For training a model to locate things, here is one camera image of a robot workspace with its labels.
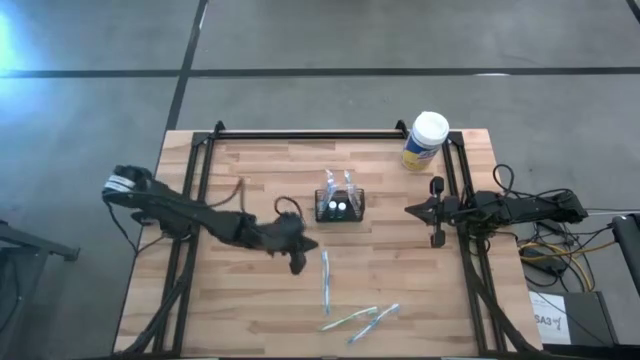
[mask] concrete floor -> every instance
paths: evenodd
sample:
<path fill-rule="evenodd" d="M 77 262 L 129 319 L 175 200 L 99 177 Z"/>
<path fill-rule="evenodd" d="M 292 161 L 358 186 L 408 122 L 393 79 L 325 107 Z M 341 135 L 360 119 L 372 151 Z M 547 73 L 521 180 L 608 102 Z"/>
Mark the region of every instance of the concrete floor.
<path fill-rule="evenodd" d="M 179 69 L 197 4 L 0 0 L 0 71 Z M 640 66 L 639 35 L 624 0 L 212 0 L 193 68 Z M 0 79 L 0 218 L 82 247 L 49 262 L 19 358 L 110 352 L 133 256 L 99 194 L 115 164 L 155 167 L 176 82 Z M 389 128 L 429 109 L 489 128 L 517 189 L 637 208 L 639 93 L 640 75 L 191 79 L 177 128 Z M 640 344 L 618 247 L 590 259 L 620 340 Z"/>

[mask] butcher block tabletop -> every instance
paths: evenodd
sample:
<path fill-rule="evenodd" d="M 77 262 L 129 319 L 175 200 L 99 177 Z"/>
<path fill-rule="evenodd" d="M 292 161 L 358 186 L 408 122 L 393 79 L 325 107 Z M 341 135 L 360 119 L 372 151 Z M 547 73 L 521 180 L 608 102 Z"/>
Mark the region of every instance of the butcher block tabletop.
<path fill-rule="evenodd" d="M 499 191 L 491 175 L 496 161 L 488 131 L 462 133 L 475 189 Z M 157 168 L 156 178 L 178 192 L 192 135 L 193 131 L 169 131 Z M 477 355 L 455 230 L 446 228 L 446 244 L 432 249 L 432 229 L 403 210 L 429 197 L 433 176 L 446 178 L 442 153 L 426 170 L 410 172 L 400 161 L 402 147 L 402 140 L 216 140 L 207 202 L 226 198 L 241 176 L 246 182 L 246 211 L 259 223 L 277 217 L 273 203 L 278 196 L 290 196 L 302 207 L 306 235 L 320 246 L 307 252 L 306 267 L 294 276 L 288 256 L 271 258 L 261 251 L 227 246 L 202 230 L 182 356 Z M 194 198 L 202 158 L 196 166 Z M 364 189 L 366 211 L 361 223 L 315 222 L 314 191 L 326 184 L 325 169 L 342 184 L 343 171 L 349 170 Z M 459 172 L 457 179 L 462 179 Z M 238 206 L 236 198 L 222 208 L 238 210 Z M 294 210 L 285 202 L 280 206 Z M 147 227 L 141 245 L 159 236 L 158 227 Z M 136 259 L 115 351 L 130 345 L 158 309 L 170 249 L 171 241 L 163 240 Z M 330 315 L 323 308 L 322 250 L 328 252 L 331 269 Z M 513 238 L 493 237 L 489 261 L 498 303 L 526 339 L 541 348 Z M 370 317 L 318 331 L 357 310 L 385 309 L 394 303 L 400 304 L 399 311 L 353 344 L 347 340 Z M 176 313 L 177 305 L 168 321 L 166 343 L 173 339 Z M 483 317 L 489 348 L 495 348 L 486 309 Z"/>

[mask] black metal frame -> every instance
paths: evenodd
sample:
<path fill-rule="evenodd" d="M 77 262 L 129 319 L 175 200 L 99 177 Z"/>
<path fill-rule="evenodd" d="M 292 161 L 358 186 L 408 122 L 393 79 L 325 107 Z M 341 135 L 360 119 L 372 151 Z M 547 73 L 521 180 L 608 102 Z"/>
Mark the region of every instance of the black metal frame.
<path fill-rule="evenodd" d="M 195 172 L 195 164 L 198 157 L 198 152 L 203 144 L 206 144 L 206 150 L 204 154 L 204 162 L 202 165 L 202 174 L 200 180 L 200 187 L 198 189 L 198 201 L 205 201 L 206 189 L 208 183 L 209 170 L 213 158 L 213 148 L 216 140 L 277 140 L 277 139 L 395 139 L 404 140 L 408 135 L 406 125 L 402 120 L 399 120 L 395 126 L 395 131 L 226 131 L 222 122 L 216 124 L 215 130 L 212 133 L 197 132 L 193 134 L 191 152 L 189 154 L 189 160 L 187 163 L 187 171 L 185 174 L 185 182 L 183 186 L 183 194 L 189 195 L 191 193 L 191 187 L 193 184 L 193 175 Z M 473 196 L 473 184 L 471 181 L 471 171 L 469 168 L 466 150 L 464 146 L 464 138 L 459 131 L 453 131 L 449 135 L 448 142 L 443 144 L 442 152 L 445 161 L 445 168 L 447 173 L 447 180 L 452 195 L 459 195 L 458 184 L 456 182 L 456 175 L 454 170 L 453 159 L 451 155 L 451 146 L 454 146 L 458 152 L 460 161 L 461 173 L 463 178 L 463 189 L 465 196 L 468 199 Z M 493 285 L 493 278 L 489 266 L 489 259 L 487 257 L 486 248 L 484 248 L 484 241 L 477 241 L 478 244 L 478 257 L 480 260 L 480 268 L 482 272 L 482 279 L 484 283 L 480 286 L 484 287 L 483 292 L 477 290 L 478 281 L 482 282 L 473 267 L 471 260 L 471 252 L 469 251 L 470 238 L 466 232 L 465 227 L 458 226 L 458 238 L 460 243 L 460 255 L 462 258 L 462 266 L 465 274 L 465 281 L 467 283 L 467 293 L 469 297 L 470 314 L 474 327 L 474 334 L 476 337 L 476 345 L 478 348 L 479 356 L 505 356 L 505 357 L 520 357 L 526 356 L 525 354 L 510 353 L 507 352 L 506 341 L 504 332 L 501 327 L 501 322 L 494 316 L 492 307 L 487 304 L 489 313 L 491 315 L 492 329 L 494 332 L 494 339 L 496 340 L 496 350 L 489 350 L 487 345 L 487 338 L 484 331 L 484 324 L 482 319 L 482 313 L 480 311 L 480 304 L 478 302 L 478 296 L 483 298 L 485 303 L 488 298 L 495 300 L 495 288 Z M 166 330 L 166 322 L 163 322 L 159 327 L 153 343 L 151 352 L 148 353 L 134 353 L 134 354 L 114 354 L 113 357 L 123 359 L 146 359 L 146 358 L 177 358 L 181 356 L 182 341 L 184 339 L 184 330 L 187 317 L 187 309 L 189 305 L 189 292 L 191 289 L 191 278 L 195 268 L 195 258 L 198 247 L 198 233 L 199 227 L 194 228 L 191 236 L 184 240 L 188 242 L 187 260 L 183 270 L 183 274 L 187 272 L 188 282 L 180 293 L 180 303 L 178 307 L 178 316 L 176 320 L 176 330 L 171 345 L 171 350 L 164 350 L 164 338 Z M 177 263 L 180 256 L 180 247 L 182 241 L 174 241 L 169 256 L 169 262 L 167 266 L 167 277 L 165 280 L 165 287 L 163 290 L 163 301 L 167 299 L 171 290 L 177 286 L 174 285 Z M 506 316 L 502 314 L 502 324 L 508 322 Z"/>
<path fill-rule="evenodd" d="M 469 162 L 467 159 L 466 149 L 464 147 L 464 137 L 461 132 L 451 132 L 449 134 L 448 141 L 442 144 L 442 154 L 444 157 L 445 169 L 447 173 L 447 181 L 449 185 L 449 191 L 451 195 L 460 197 L 458 191 L 458 183 L 456 181 L 456 174 L 453 168 L 453 159 L 451 156 L 450 145 L 454 145 L 458 152 L 458 159 L 460 161 L 460 170 L 462 173 L 463 192 L 465 193 L 465 199 L 470 199 L 474 195 L 473 183 L 471 180 L 471 169 L 469 168 Z M 467 230 L 464 226 L 458 225 L 456 227 L 458 232 L 458 240 L 460 244 L 460 256 L 462 257 L 462 266 L 464 268 L 465 280 L 467 282 L 467 295 L 469 297 L 469 307 L 471 308 L 471 318 L 473 321 L 473 328 L 476 335 L 476 345 L 480 354 L 483 354 L 488 350 L 487 339 L 484 333 L 484 324 L 482 320 L 482 313 L 480 312 L 480 304 L 478 302 L 478 294 L 473 290 L 469 284 L 468 274 L 475 269 L 471 261 L 470 238 Z M 484 279 L 485 286 L 489 291 L 489 294 L 495 298 L 495 287 L 493 285 L 493 276 L 491 275 L 491 267 L 489 265 L 489 257 L 487 256 L 487 248 L 485 247 L 484 239 L 478 239 L 476 241 L 478 259 L 480 262 L 480 271 L 482 272 L 482 278 Z M 498 321 L 491 315 L 491 326 L 496 343 L 496 350 L 504 352 L 507 350 L 504 333 L 501 329 Z"/>
<path fill-rule="evenodd" d="M 65 261 L 76 261 L 78 259 L 78 253 L 80 253 L 80 248 L 71 248 L 58 244 L 57 242 L 14 229 L 2 220 L 0 220 L 0 241 L 16 246 L 45 250 L 49 254 L 62 256 Z"/>

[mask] metal stand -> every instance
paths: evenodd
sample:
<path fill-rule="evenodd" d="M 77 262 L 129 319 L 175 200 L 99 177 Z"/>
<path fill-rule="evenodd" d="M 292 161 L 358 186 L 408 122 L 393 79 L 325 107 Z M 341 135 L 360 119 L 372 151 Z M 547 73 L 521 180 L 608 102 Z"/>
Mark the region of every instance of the metal stand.
<path fill-rule="evenodd" d="M 75 261 L 78 259 L 78 253 L 80 252 L 80 248 L 70 248 L 68 246 L 16 230 L 2 220 L 0 220 L 0 240 L 17 246 L 29 246 L 36 249 L 42 249 L 50 254 L 60 255 L 66 261 Z"/>
<path fill-rule="evenodd" d="M 211 160 L 213 157 L 213 147 L 216 140 L 275 140 L 275 139 L 394 139 L 404 140 L 408 135 L 406 125 L 402 120 L 398 121 L 395 130 L 390 131 L 226 131 L 222 122 L 216 124 L 213 133 L 194 133 L 192 140 L 191 152 L 189 154 L 189 162 L 187 164 L 187 173 L 185 174 L 185 182 L 183 193 L 190 195 L 191 186 L 193 184 L 193 175 L 195 163 L 198 156 L 198 150 L 206 144 L 204 154 L 204 163 L 198 189 L 198 200 L 205 201 L 207 193 L 207 184 Z M 464 183 L 464 192 L 466 199 L 474 196 L 473 184 L 471 183 L 471 172 L 469 169 L 466 152 L 464 149 L 464 141 L 461 132 L 451 132 L 449 141 L 442 146 L 445 160 L 447 180 L 452 195 L 458 195 L 458 187 L 453 168 L 453 160 L 451 157 L 450 145 L 456 146 L 462 170 L 462 178 Z M 171 254 L 169 257 L 169 265 L 167 268 L 167 277 L 163 291 L 163 305 L 151 321 L 149 327 L 150 332 L 146 344 L 149 344 L 150 338 L 154 338 L 151 352 L 144 352 L 145 346 L 141 346 L 136 352 L 121 352 L 111 355 L 110 359 L 169 359 L 179 358 L 182 352 L 182 342 L 184 339 L 185 323 L 187 318 L 187 309 L 189 305 L 189 292 L 191 290 L 191 280 L 195 269 L 195 259 L 198 248 L 199 227 L 194 227 L 191 236 L 184 240 L 188 242 L 188 250 L 186 255 L 186 264 L 184 270 L 178 280 L 176 280 L 176 272 L 178 267 L 178 258 L 180 256 L 180 247 L 182 241 L 174 241 Z M 478 255 L 480 268 L 483 278 L 476 273 L 471 261 L 471 253 L 469 251 L 469 234 L 463 225 L 457 227 L 458 238 L 460 241 L 460 256 L 464 269 L 465 280 L 467 283 L 467 293 L 469 296 L 469 306 L 471 309 L 471 318 L 473 322 L 476 343 L 479 356 L 491 356 L 495 358 L 527 358 L 527 359 L 559 359 L 559 357 L 544 354 L 529 345 L 526 339 L 518 332 L 518 330 L 509 321 L 506 314 L 498 306 L 495 299 L 495 289 L 493 278 L 489 267 L 489 259 L 487 257 L 486 248 L 484 248 L 483 239 L 478 239 Z M 478 296 L 483 300 L 491 315 L 492 329 L 496 339 L 496 350 L 489 350 L 487 347 L 486 334 L 484 332 L 482 314 L 480 312 L 480 304 Z M 176 331 L 171 344 L 171 350 L 164 350 L 164 338 L 166 334 L 166 319 L 170 309 L 173 307 L 178 297 L 180 298 L 178 307 L 178 316 L 176 320 Z M 514 345 L 518 353 L 507 352 L 506 341 L 504 335 L 507 335 L 511 343 Z"/>

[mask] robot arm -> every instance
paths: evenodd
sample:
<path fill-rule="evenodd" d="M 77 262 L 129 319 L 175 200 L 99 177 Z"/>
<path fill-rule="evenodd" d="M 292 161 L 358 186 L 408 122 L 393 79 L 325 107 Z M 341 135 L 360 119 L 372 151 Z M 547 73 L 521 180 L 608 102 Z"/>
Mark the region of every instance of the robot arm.
<path fill-rule="evenodd" d="M 151 172 L 136 166 L 118 165 L 102 190 L 102 199 L 131 209 L 131 217 L 142 225 L 148 219 L 160 223 L 163 233 L 182 239 L 198 224 L 221 242 L 246 249 L 291 256 L 291 273 L 299 274 L 306 264 L 304 253 L 318 243 L 303 235 L 305 226 L 295 213 L 284 212 L 271 224 L 256 224 L 256 217 L 240 211 L 216 211 L 171 190 L 153 179 Z"/>
<path fill-rule="evenodd" d="M 444 179 L 431 180 L 432 197 L 422 204 L 406 207 L 409 214 L 435 227 L 431 238 L 433 247 L 444 245 L 442 222 L 455 226 L 466 224 L 469 234 L 488 237 L 498 228 L 513 224 L 553 220 L 556 222 L 578 223 L 589 214 L 584 210 L 577 196 L 569 191 L 559 191 L 552 196 L 511 198 L 492 191 L 478 191 L 465 203 L 457 196 L 446 196 Z"/>

